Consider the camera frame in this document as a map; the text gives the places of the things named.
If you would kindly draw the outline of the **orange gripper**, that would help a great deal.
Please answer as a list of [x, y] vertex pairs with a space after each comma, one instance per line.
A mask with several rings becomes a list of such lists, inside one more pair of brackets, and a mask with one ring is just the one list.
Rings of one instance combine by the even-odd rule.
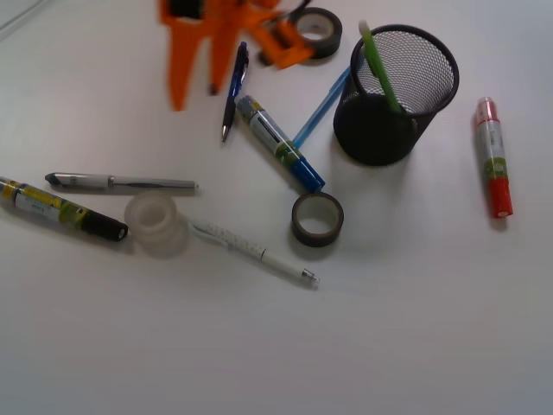
[[209, 92], [223, 85], [241, 29], [285, 26], [279, 1], [159, 1], [159, 19], [168, 27], [168, 92], [175, 111], [186, 106], [188, 78], [206, 35], [210, 46]]

